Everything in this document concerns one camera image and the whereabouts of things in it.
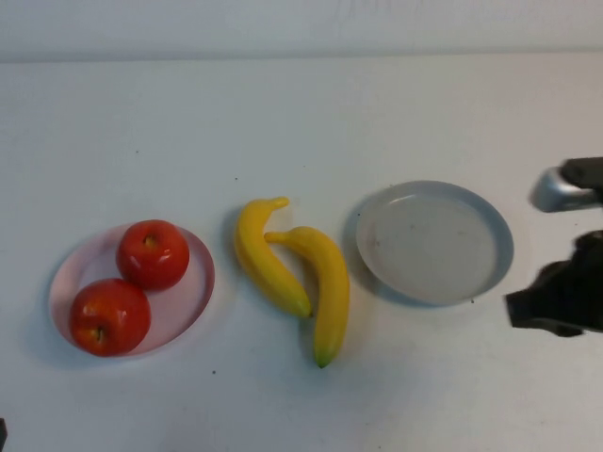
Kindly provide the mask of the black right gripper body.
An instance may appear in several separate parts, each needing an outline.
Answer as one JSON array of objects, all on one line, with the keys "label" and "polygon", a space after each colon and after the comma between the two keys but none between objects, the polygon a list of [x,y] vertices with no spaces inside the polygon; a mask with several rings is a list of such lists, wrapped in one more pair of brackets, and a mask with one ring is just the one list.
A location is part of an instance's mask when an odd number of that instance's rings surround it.
[{"label": "black right gripper body", "polygon": [[506,296],[511,326],[558,337],[602,332],[602,232],[574,242],[571,257],[544,266],[533,283]]}]

